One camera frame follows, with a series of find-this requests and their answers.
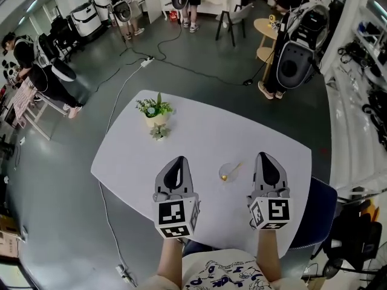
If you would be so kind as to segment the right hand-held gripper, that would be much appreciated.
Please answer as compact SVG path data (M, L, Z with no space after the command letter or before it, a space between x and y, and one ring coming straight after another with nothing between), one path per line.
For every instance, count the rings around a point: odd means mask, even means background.
M252 215L252 225L257 230L278 230L291 222L291 198L287 173L280 163L265 153L265 182L262 169L262 155L255 159L253 186L255 191L278 190L265 196L251 194L247 197L248 208Z

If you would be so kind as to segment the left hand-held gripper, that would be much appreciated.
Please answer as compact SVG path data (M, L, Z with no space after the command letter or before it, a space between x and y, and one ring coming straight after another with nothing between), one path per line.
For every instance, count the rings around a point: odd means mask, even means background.
M186 157L178 156L162 168L155 179L153 200L154 225L163 238L178 239L194 234L200 200L194 191Z

